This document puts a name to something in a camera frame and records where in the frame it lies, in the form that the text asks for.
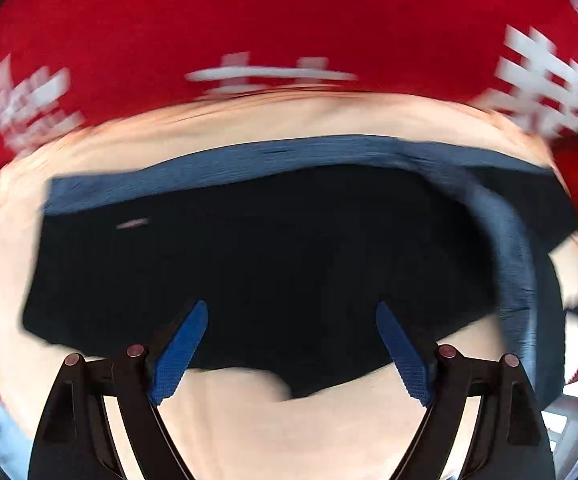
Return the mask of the black pants with blue waistband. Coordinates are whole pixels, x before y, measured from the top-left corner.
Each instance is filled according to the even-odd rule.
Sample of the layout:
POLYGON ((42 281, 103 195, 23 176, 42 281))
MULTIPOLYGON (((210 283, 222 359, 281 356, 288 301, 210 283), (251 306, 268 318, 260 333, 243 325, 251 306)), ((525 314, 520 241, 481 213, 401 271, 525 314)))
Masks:
POLYGON ((22 324, 114 356, 201 300, 193 367, 265 370, 304 398, 388 363, 379 304, 438 340, 491 318, 547 405, 564 384, 550 254, 576 228, 552 170, 484 148, 232 145, 51 180, 22 324))

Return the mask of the peach towel cloth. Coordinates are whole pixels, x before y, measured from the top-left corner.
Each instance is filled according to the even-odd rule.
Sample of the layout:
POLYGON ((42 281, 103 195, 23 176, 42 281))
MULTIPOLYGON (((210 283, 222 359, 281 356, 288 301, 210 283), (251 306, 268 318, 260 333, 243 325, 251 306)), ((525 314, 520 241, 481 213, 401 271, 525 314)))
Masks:
MULTIPOLYGON (((552 168, 548 144, 494 112, 397 94, 268 93, 154 110, 84 128, 0 171, 0 396, 33 436, 66 349, 24 331, 22 309, 51 178, 143 169, 225 145, 334 134, 464 144, 552 168)), ((162 415, 204 479, 380 479, 423 408, 393 367, 303 400, 262 372, 193 372, 162 415)))

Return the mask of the red blanket with white lettering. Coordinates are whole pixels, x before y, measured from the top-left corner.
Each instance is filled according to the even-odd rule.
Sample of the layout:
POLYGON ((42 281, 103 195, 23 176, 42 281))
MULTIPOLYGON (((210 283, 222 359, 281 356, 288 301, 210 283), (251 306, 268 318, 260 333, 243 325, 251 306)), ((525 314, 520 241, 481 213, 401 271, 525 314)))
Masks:
POLYGON ((80 127, 288 84, 483 104, 578 212, 578 0, 0 0, 0 169, 80 127))

